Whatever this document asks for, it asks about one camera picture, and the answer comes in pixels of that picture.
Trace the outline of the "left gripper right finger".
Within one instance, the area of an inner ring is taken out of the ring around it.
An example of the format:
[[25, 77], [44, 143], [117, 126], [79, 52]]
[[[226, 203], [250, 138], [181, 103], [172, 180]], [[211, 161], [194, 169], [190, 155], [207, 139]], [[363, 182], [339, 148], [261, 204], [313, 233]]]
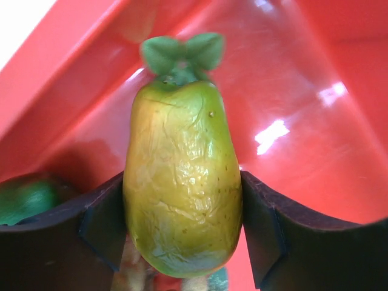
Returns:
[[243, 224], [258, 290], [386, 290], [387, 220], [312, 210], [241, 172]]

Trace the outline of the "yellow green fake mango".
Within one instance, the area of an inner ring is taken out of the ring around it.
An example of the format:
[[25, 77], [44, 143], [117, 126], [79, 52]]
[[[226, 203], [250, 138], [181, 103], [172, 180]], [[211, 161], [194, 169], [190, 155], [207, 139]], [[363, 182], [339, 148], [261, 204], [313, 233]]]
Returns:
[[208, 275], [233, 255], [243, 190], [222, 96], [209, 79], [219, 33], [159, 36], [140, 54], [155, 78], [136, 94], [123, 175], [127, 228], [141, 256], [175, 278]]

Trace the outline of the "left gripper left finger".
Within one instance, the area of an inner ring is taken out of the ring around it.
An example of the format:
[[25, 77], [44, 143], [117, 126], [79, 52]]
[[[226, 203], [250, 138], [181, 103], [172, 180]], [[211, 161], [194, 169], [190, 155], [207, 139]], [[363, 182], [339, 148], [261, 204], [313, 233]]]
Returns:
[[122, 174], [1, 226], [1, 290], [110, 290], [126, 238]]

